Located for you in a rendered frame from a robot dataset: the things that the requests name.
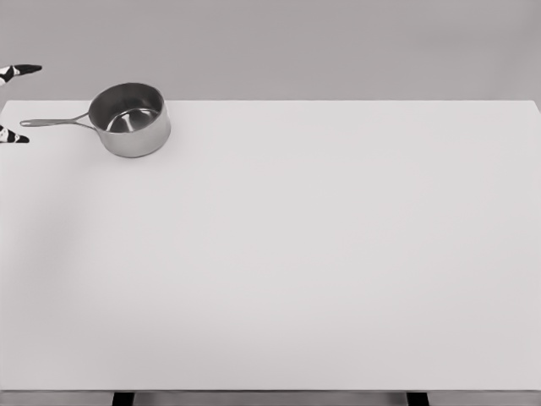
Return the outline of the left white striped robot hand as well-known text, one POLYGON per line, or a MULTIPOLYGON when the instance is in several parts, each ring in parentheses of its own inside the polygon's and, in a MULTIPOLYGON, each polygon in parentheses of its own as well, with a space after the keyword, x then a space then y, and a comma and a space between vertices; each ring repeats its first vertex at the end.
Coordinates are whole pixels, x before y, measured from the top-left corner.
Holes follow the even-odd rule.
MULTIPOLYGON (((0 68, 0 88, 9 83, 17 76, 33 74, 42 70, 38 64, 15 64, 0 68)), ((16 133, 0 124, 0 144, 27 144, 30 139, 27 136, 16 133)))

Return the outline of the steel saucepan with long handle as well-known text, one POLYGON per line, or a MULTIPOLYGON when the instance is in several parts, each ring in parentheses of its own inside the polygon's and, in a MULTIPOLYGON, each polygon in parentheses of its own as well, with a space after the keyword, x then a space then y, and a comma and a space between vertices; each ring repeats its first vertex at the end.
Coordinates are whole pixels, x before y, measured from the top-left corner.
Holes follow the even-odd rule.
POLYGON ((74 118, 35 118, 23 127, 78 125, 98 134, 103 146, 124 158, 148 156, 168 141, 172 124, 162 93, 151 85, 128 82, 100 92, 87 111, 74 118))

